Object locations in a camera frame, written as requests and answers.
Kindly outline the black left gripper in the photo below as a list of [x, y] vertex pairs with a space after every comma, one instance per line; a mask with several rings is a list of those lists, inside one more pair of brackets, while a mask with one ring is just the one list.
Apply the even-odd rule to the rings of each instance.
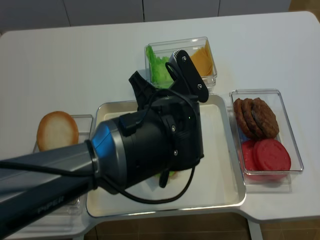
[[186, 95], [186, 100], [169, 96], [145, 109], [157, 89], [135, 71], [128, 81], [140, 111], [110, 120], [126, 160], [125, 183], [114, 177], [112, 181], [124, 190], [165, 170], [191, 169], [204, 157], [199, 102], [209, 99], [209, 90], [185, 50], [173, 52], [168, 72], [173, 79], [169, 89]]

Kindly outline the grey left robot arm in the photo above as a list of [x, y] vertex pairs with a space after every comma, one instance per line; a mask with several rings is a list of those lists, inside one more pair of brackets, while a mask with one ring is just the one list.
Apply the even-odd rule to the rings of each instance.
[[127, 189], [160, 174], [194, 171], [204, 157], [200, 103], [209, 91], [188, 53], [176, 50], [165, 64], [173, 78], [156, 88], [138, 72], [129, 79], [137, 111], [102, 121], [80, 144], [0, 162], [0, 237], [27, 225], [97, 188], [138, 203], [176, 201], [134, 196]]

